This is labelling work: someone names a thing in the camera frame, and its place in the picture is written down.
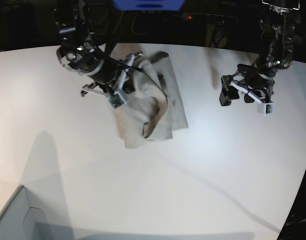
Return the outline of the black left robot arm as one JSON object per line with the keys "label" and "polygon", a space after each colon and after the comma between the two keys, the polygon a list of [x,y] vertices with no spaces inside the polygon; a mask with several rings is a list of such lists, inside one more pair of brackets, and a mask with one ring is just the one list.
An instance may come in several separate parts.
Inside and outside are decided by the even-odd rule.
{"label": "black left robot arm", "polygon": [[279,70],[287,70],[293,64],[296,12],[298,0],[263,0],[264,16],[259,25],[262,30],[262,49],[252,65],[238,64],[232,75],[221,77],[219,102],[226,107],[244,94],[245,103],[256,102],[264,112],[273,111],[271,97],[274,78]]}

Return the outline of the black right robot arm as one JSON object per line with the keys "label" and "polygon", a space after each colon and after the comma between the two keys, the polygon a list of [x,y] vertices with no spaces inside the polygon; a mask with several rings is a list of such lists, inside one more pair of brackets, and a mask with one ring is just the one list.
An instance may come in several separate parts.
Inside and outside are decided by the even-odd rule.
{"label": "black right robot arm", "polygon": [[142,72],[134,65],[142,52],[130,53],[125,59],[112,58],[117,43],[114,33],[104,40],[100,49],[94,37],[89,4],[86,0],[59,0],[54,10],[61,45],[56,51],[59,64],[66,70],[91,78],[92,82],[82,87],[80,95],[96,94],[125,102],[126,94],[134,92],[131,71]]}

